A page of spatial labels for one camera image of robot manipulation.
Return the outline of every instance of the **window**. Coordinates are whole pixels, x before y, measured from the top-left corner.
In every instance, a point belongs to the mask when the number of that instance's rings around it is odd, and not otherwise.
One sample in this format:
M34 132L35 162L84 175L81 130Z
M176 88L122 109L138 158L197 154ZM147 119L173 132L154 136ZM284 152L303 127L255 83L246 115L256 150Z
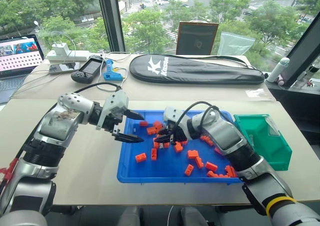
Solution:
M131 53L175 54L180 21L219 23L211 54L232 49L232 55L245 55L266 72L288 55L320 11L320 0L119 2L125 47Z
M45 54L54 42L110 50L99 0L0 0L0 38L27 34L37 35Z

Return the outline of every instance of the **smartphone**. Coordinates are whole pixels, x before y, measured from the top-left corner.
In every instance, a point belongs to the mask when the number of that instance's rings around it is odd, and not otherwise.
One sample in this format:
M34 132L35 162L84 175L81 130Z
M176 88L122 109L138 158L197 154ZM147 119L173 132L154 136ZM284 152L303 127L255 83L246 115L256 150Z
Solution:
M49 68L50 75L58 75L64 73L71 73L80 69L79 62L67 62L60 64L52 64Z

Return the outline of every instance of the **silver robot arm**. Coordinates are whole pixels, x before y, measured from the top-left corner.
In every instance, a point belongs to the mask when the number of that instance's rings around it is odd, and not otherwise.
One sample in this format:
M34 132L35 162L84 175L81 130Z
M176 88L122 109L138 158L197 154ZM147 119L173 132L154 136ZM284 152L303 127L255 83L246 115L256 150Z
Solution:
M292 198L292 192L269 163L258 155L237 127L223 119L219 109L209 109L192 118L185 115L177 127L182 112L173 107L164 111L167 127L155 141L165 143L198 139L207 135L231 162L243 181L242 189L261 215L268 215L274 226L319 226L320 216Z
M76 93L61 95L56 106L42 118L31 140L23 145L24 157L17 159L12 175L2 181L0 217L4 217L0 219L0 225L11 218L16 222L19 214L23 218L30 211L42 215L49 212L56 192L56 184L52 179L58 172L59 162L75 135L78 124L89 123L95 125L97 130L103 128L118 141L142 142L142 138L122 134L118 130L118 124L122 122L124 115L136 120L144 119L128 109L128 102L123 90L108 97L103 107Z

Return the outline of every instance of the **white bottle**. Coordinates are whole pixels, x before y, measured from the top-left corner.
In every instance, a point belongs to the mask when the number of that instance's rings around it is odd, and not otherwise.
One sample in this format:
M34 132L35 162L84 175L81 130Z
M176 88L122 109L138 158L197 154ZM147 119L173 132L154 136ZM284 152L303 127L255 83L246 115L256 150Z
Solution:
M290 59L283 57L280 62L275 66L275 68L270 73L269 77L266 79L268 82L273 83L277 80L278 76L288 67Z

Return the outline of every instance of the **white table surface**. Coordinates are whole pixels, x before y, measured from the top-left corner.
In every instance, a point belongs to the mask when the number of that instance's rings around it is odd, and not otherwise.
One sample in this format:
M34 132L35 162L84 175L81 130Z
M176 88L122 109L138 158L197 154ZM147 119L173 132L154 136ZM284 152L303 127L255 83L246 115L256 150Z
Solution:
M0 112L0 166L5 167L56 100L13 99ZM279 175L298 201L320 200L320 161L310 145L276 101L210 101L233 114L270 114L292 148L288 171ZM193 101L130 101L133 110L185 109ZM60 162L54 181L57 205L246 204L241 184L224 183L120 183L117 180L121 143L93 125L80 125Z
M108 57L111 59L123 59L126 54L111 54ZM127 59L121 62L114 62L117 67L129 68L129 64L132 59L137 57L137 54L130 55ZM241 60L245 61L247 65L250 65L248 59L245 56L237 56ZM238 66L230 60L212 59L207 62L225 64L227 66ZM70 73L56 75L47 75L50 62L45 60L41 65L34 69L39 71L30 74L25 80L25 86L12 97L14 99L57 99L60 95L73 92L87 84L77 83L70 77ZM128 79L123 84L123 89L128 95L130 100L154 100L154 101L198 101L198 100L215 100L215 101L275 101L275 98L270 93L264 83L258 85L200 85L200 84L168 84L168 83L150 83L140 81L134 78L128 73ZM81 93L83 96L95 99L105 100L108 93L98 90L96 87L90 88Z

